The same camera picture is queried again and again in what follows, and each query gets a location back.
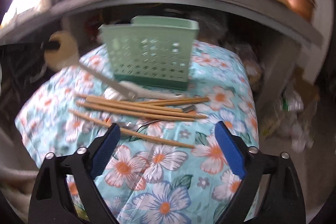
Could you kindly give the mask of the green plastic utensil basket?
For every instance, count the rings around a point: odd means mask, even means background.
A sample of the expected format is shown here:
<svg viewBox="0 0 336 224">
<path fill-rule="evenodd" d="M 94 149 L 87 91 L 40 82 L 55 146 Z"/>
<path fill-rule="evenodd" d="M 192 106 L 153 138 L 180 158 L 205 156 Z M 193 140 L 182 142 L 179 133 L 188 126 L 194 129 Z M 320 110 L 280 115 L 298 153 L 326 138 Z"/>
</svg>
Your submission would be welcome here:
<svg viewBox="0 0 336 224">
<path fill-rule="evenodd" d="M 135 84 L 186 90 L 199 24 L 167 16 L 136 16 L 130 24 L 103 24 L 114 78 Z"/>
</svg>

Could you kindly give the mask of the concrete kitchen counter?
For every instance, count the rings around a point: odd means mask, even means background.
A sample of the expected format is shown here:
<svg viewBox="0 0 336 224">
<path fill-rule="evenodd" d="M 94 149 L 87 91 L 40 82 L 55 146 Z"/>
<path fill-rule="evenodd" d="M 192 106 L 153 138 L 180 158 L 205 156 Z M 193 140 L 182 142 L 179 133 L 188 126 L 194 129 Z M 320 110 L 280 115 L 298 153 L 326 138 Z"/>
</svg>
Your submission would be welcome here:
<svg viewBox="0 0 336 224">
<path fill-rule="evenodd" d="M 1 29 L 1 44 L 16 44 L 35 30 L 62 16 L 109 6 L 168 3 L 190 5 L 243 16 L 309 47 L 322 47 L 322 35 L 305 19 L 287 8 L 284 0 L 64 0 L 46 12 L 20 19 Z"/>
</svg>

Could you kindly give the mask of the white rice paddle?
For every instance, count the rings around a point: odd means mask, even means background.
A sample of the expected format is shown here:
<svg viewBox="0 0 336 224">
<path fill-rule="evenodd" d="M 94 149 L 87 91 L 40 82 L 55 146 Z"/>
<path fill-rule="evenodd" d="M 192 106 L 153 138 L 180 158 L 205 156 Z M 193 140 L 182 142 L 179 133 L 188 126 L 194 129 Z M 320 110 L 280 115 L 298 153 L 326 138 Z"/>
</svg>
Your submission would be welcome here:
<svg viewBox="0 0 336 224">
<path fill-rule="evenodd" d="M 158 100 L 172 100 L 172 99 L 186 98 L 184 94 L 164 93 L 155 90 L 149 90 L 142 88 L 139 85 L 129 81 L 121 81 L 119 82 L 119 84 L 135 92 L 137 94 L 137 98 L 149 98 Z M 108 100 L 117 100 L 117 101 L 127 100 L 126 97 L 124 97 L 121 93 L 117 92 L 113 88 L 107 88 L 104 91 L 103 97 Z"/>
</svg>

